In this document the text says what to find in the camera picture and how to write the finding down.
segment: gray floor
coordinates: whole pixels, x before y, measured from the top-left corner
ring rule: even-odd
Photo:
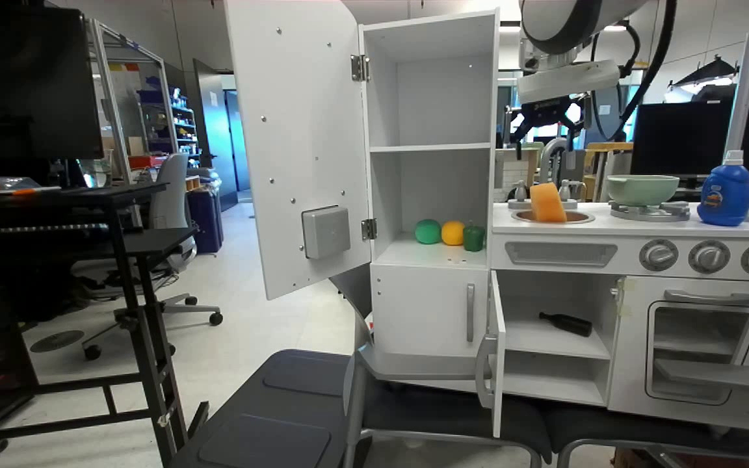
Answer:
[[[224,326],[208,328],[205,317],[176,315],[168,320],[169,341],[177,347],[176,368],[183,390],[185,413],[194,417],[200,400],[212,400],[213,411],[277,351],[309,350],[332,355],[351,355],[355,312],[332,285],[267,303],[264,270],[259,259],[254,207],[242,204],[224,213],[226,246],[218,256],[204,256],[172,285],[169,294],[199,294],[204,304],[224,309]],[[121,304],[98,304],[92,309],[66,315],[55,322],[26,333],[26,344],[38,344],[61,331],[95,333],[113,322]],[[100,363],[83,363],[81,347],[53,355],[35,355],[42,382],[98,377],[113,372],[137,372],[129,335],[116,333],[105,344]],[[140,408],[139,385],[118,390],[121,408]],[[40,398],[13,425],[40,425],[70,417],[103,413],[103,394],[68,394]],[[79,430],[13,441],[0,456],[0,468],[157,468],[161,465],[150,422]],[[378,441],[371,468],[519,468],[528,465],[520,451],[464,448],[415,441]],[[609,465],[609,452],[594,451],[579,465]]]

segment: desk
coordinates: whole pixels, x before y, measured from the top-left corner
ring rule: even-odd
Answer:
[[[137,185],[109,191],[61,191],[38,196],[0,196],[0,268],[42,265],[57,261],[116,259],[124,278],[126,312],[118,322],[130,333],[139,374],[116,374],[100,381],[79,381],[61,385],[40,385],[38,396],[103,389],[108,400],[105,417],[70,419],[55,425],[35,425],[0,430],[0,446],[9,437],[66,433],[133,419],[151,419],[164,465],[189,443],[189,425],[172,369],[164,320],[151,285],[151,265],[189,239],[191,230],[150,230],[126,233],[124,212],[147,204],[168,185]],[[147,303],[139,304],[133,263]],[[140,382],[150,408],[118,411],[113,385]]]

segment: open cabinet door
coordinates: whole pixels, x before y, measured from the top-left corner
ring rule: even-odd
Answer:
[[[268,299],[373,261],[365,84],[342,0],[226,0]]]

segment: computer monitor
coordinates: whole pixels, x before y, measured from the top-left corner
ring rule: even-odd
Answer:
[[[636,126],[636,175],[709,175],[723,159],[732,104],[645,104]],[[749,122],[745,133],[749,169]]]
[[[103,135],[79,12],[0,8],[0,178],[100,159]]]

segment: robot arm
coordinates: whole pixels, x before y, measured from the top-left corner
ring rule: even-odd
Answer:
[[[576,62],[576,56],[609,23],[632,17],[648,0],[520,0],[524,32],[536,51],[536,73],[519,86],[524,104],[615,90],[619,65]]]

